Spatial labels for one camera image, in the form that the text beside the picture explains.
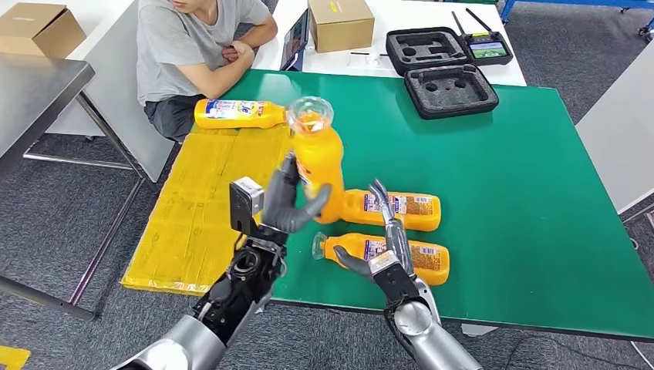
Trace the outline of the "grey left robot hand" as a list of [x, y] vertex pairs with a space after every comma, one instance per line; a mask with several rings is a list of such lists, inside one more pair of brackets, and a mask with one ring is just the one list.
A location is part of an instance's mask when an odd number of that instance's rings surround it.
[[281, 232], [292, 234], [312, 218], [317, 217], [327, 204], [332, 191], [330, 184], [321, 185], [318, 193], [301, 207], [296, 207], [300, 176], [295, 154], [289, 151], [271, 176], [265, 189], [261, 222]]

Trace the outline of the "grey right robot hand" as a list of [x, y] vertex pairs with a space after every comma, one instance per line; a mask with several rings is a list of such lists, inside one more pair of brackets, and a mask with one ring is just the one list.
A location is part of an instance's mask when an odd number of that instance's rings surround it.
[[[413, 262], [410, 256], [410, 246], [408, 243], [406, 231], [402, 222], [396, 218], [394, 208], [391, 207], [386, 188], [375, 178], [369, 185], [369, 191], [376, 197], [376, 204], [379, 205], [385, 227], [386, 249], [392, 251], [397, 257], [399, 264], [403, 267], [408, 276], [416, 279], [416, 273], [413, 269]], [[349, 270], [361, 274], [371, 282], [374, 282], [373, 273], [370, 270], [369, 263], [358, 257], [350, 255], [346, 249], [340, 245], [333, 248], [338, 262], [342, 263]]]

